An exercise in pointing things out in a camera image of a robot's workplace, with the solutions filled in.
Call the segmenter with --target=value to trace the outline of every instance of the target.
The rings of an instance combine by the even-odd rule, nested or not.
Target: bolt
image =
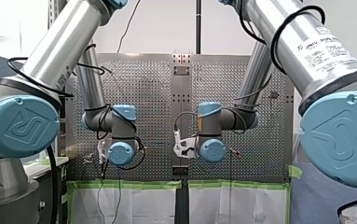
[[[46,207],[45,202],[43,202],[43,201],[39,202],[39,210],[40,210],[40,211],[41,211],[41,210],[44,210],[45,207]]]

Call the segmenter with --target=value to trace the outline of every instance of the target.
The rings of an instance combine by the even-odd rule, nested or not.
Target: perforated metal panel
[[[193,56],[192,58],[192,109],[204,101],[219,101],[223,106],[232,106],[244,78],[248,61],[242,57]],[[245,134],[223,132],[223,140],[228,148],[237,150],[237,155],[227,154],[225,160],[211,165],[202,160],[191,160],[191,179],[234,178],[266,182],[282,182],[288,178],[287,162],[290,159],[292,109],[292,85],[287,77],[279,72],[265,89],[261,106],[258,109],[259,125]],[[270,93],[276,91],[277,99]],[[192,133],[197,129],[193,120]]]
[[[185,89],[191,92],[185,94],[190,94],[193,111],[203,101],[220,101],[223,105],[230,106],[243,81],[249,57],[194,55],[189,65],[192,76],[190,81],[178,84],[174,81],[173,85],[175,63],[171,55],[102,54],[99,60],[101,65],[113,72],[112,76],[103,76],[107,103],[133,104],[137,107],[138,135],[148,147],[145,162],[135,170],[124,172],[124,177],[134,180],[165,180],[172,179],[172,161],[176,161],[172,157],[172,120],[175,119],[174,115],[181,112],[172,109],[185,108],[172,106],[177,103],[177,96],[173,97],[172,89],[176,91],[180,86],[183,88],[192,85]],[[70,179],[99,177],[101,169],[97,163],[96,133],[81,127],[82,99],[76,80],[72,85],[76,98],[72,102],[68,100],[67,106],[71,105],[74,114],[67,113],[67,119],[73,118],[72,121],[68,120],[68,125],[73,129],[74,143],[71,144],[71,151],[75,155],[68,175]],[[270,99],[271,91],[276,91],[280,96]],[[241,159],[232,157],[232,178],[264,182],[288,180],[287,166],[291,161],[292,148],[291,97],[293,98],[292,84],[284,75],[275,73],[259,108],[259,127],[244,135],[224,132],[224,142],[228,147],[238,150],[242,156]],[[196,122],[188,122],[188,126],[194,132]],[[228,155],[224,162],[215,166],[201,160],[192,160],[189,165],[191,179],[230,178]],[[107,177],[117,178],[117,169],[112,165]]]
[[[104,75],[103,88],[105,99],[110,104],[131,104],[137,108],[137,135],[146,147],[144,162],[136,169],[120,172],[126,179],[163,180],[171,179],[171,62],[172,56],[132,59],[125,55],[104,55],[100,65],[112,71]],[[69,168],[70,179],[88,179],[100,177],[100,165],[97,164],[96,133],[81,126],[83,114],[80,89],[75,79],[75,127],[76,158]],[[142,157],[138,153],[132,164]],[[111,165],[107,177],[116,178],[117,169]]]

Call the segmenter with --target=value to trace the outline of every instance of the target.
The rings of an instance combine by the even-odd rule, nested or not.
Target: cable
[[[243,16],[242,16],[243,4],[244,4],[244,1],[241,0],[241,1],[240,1],[240,9],[239,9],[239,18],[240,18],[240,24],[241,24],[242,29],[244,29],[244,31],[245,31],[245,33],[247,33],[247,35],[249,35],[249,36],[252,37],[253,39],[259,41],[260,43],[266,45],[266,41],[265,41],[265,40],[263,40],[263,39],[261,39],[260,37],[258,37],[254,32],[251,33],[251,31],[248,30],[248,27],[245,25],[245,23],[244,23],[244,18],[243,18]]]
[[[236,107],[234,107],[234,108],[222,107],[222,108],[223,108],[223,109],[226,109],[226,110],[228,110],[228,111],[230,111],[230,112],[232,112],[235,116],[239,117],[239,119],[241,120],[241,122],[244,124],[244,129],[242,130],[241,133],[237,133],[237,132],[235,132],[235,131],[233,131],[233,133],[236,133],[236,134],[244,134],[244,133],[246,132],[246,130],[248,129],[247,122],[245,121],[245,119],[242,117],[242,115],[241,115],[239,112],[237,112],[237,111],[234,110],[234,109],[238,109],[238,110],[240,110],[240,109],[239,109],[239,108],[236,108]]]
[[[55,93],[58,93],[64,97],[74,97],[73,94],[70,94],[70,93],[67,93],[67,92],[64,92],[64,91],[58,91],[56,89],[52,89],[51,87],[48,87],[40,82],[37,82],[35,81],[34,79],[32,79],[31,77],[25,75],[24,73],[22,73],[22,71],[17,68],[13,63],[16,62],[16,61],[25,61],[27,60],[28,58],[26,57],[14,57],[14,58],[10,58],[7,60],[7,66],[12,69],[12,71],[14,71],[15,73],[17,73],[18,75],[20,75],[21,77],[24,77],[25,79],[27,79],[29,82],[31,82],[32,84],[34,84],[35,86],[38,86],[38,87],[42,87],[48,91],[53,91]]]
[[[283,70],[282,66],[277,61],[278,55],[276,52],[277,52],[277,47],[278,47],[278,41],[281,37],[283,30],[286,28],[286,26],[289,25],[289,23],[291,23],[291,21],[293,21],[296,17],[302,15],[305,11],[308,11],[308,10],[318,11],[321,14],[321,23],[325,24],[326,15],[321,7],[317,7],[317,6],[302,7],[297,12],[292,13],[287,18],[285,18],[282,25],[277,29],[276,33],[273,36],[273,39],[271,40],[271,45],[270,45],[271,61],[273,61],[274,65],[285,75],[286,75],[285,70]]]
[[[177,121],[178,119],[183,116],[183,115],[193,115],[193,116],[197,116],[198,114],[195,113],[195,112],[191,112],[191,111],[184,111],[184,112],[181,112],[177,115],[177,117],[175,118],[175,121],[174,121],[174,130],[175,131],[178,131],[178,125],[177,125]]]
[[[129,31],[129,27],[130,27],[130,24],[131,24],[131,20],[132,20],[132,18],[134,17],[134,14],[135,14],[135,12],[137,11],[138,5],[140,5],[140,2],[141,2],[141,0],[138,0],[138,1],[137,1],[137,4],[135,4],[134,10],[132,11],[131,16],[130,16],[130,18],[129,18],[128,25],[126,26],[125,33],[123,34],[122,37],[120,37],[120,42],[119,42],[119,47],[117,48],[117,53],[119,53],[119,52],[120,52],[120,48],[122,48],[123,39],[125,38],[126,34],[127,34],[128,31]]]
[[[355,205],[357,205],[357,200],[356,200],[356,201],[353,201],[353,202],[351,202],[351,203],[346,203],[346,204],[340,206],[340,207],[337,209],[337,216],[340,217],[340,216],[341,216],[341,213],[342,213],[345,209],[350,208],[350,207],[353,207],[353,206],[355,206]]]
[[[118,169],[124,170],[124,171],[129,171],[129,170],[133,170],[133,169],[137,168],[139,165],[141,165],[141,164],[143,163],[143,161],[144,161],[144,159],[145,159],[145,147],[144,147],[144,145],[143,145],[143,143],[141,142],[141,139],[140,139],[139,137],[136,136],[136,137],[135,137],[135,140],[136,140],[137,143],[138,143],[138,146],[139,146],[139,148],[140,148],[139,150],[143,152],[143,156],[141,157],[140,161],[139,161],[137,164],[133,165],[132,167],[126,168],[126,167],[122,167],[122,166],[116,165],[116,167],[117,167]]]
[[[52,146],[47,147],[47,153],[50,162],[50,171],[52,175],[52,211],[50,223],[56,224],[57,210],[59,206],[59,172],[56,165],[56,158],[53,154]]]
[[[115,211],[115,217],[114,220],[112,221],[112,224],[115,224],[115,222],[117,221],[117,212],[119,211],[119,206],[120,206],[120,202],[122,200],[122,186],[121,186],[121,178],[120,178],[120,171],[117,170],[117,181],[118,181],[118,187],[119,187],[119,199],[117,200],[117,209]]]
[[[100,191],[103,188],[107,168],[108,168],[108,162],[105,164],[102,164],[102,176],[100,178],[102,181],[102,184],[100,185],[99,190],[97,191],[97,207],[99,208],[100,214],[103,216],[103,224],[105,224],[105,214],[103,213],[103,210],[100,207]]]
[[[97,127],[97,131],[96,131],[96,138],[99,141],[103,140],[109,133],[108,131],[103,130],[103,123],[105,122],[106,116],[111,111],[111,105],[106,104],[105,107],[106,107],[105,112],[103,113],[103,115],[99,116],[99,126]],[[105,132],[105,134],[102,137],[100,137],[100,132]]]

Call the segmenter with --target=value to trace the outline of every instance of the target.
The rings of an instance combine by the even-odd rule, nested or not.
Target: metal bracket
[[[187,167],[187,166],[173,166],[172,174],[173,175],[189,175],[189,167]]]
[[[189,67],[188,66],[174,66],[174,75],[175,76],[189,76]]]

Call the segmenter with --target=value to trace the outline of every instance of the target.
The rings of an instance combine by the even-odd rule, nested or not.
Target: blue joint cap
[[[231,5],[231,3],[233,2],[232,0],[219,0],[220,3],[224,4],[224,5]]]
[[[57,111],[30,95],[0,101],[0,157],[24,158],[44,150],[59,133]]]
[[[114,9],[121,9],[128,4],[128,0],[106,0],[105,2],[111,5]]]
[[[218,139],[210,139],[203,143],[199,154],[206,162],[216,163],[224,159],[226,151],[223,142]]]
[[[199,117],[207,117],[221,111],[221,103],[219,102],[203,102],[199,104]]]
[[[90,127],[88,126],[88,124],[86,123],[86,113],[83,113],[82,115],[82,119],[80,120],[80,122],[82,123],[82,127],[90,130]]]
[[[259,125],[259,114],[256,112],[254,114],[254,123],[251,125],[251,127],[249,127],[249,129],[256,128],[257,125]]]
[[[109,148],[108,159],[109,161],[118,166],[127,165],[131,163],[134,157],[134,150],[132,147],[124,142],[114,143]]]
[[[357,91],[324,96],[309,107],[300,125],[301,144],[312,163],[357,188]]]
[[[113,105],[112,107],[126,119],[137,120],[137,110],[135,109],[134,105]],[[114,110],[113,113],[114,115],[120,117],[119,114],[116,113]]]

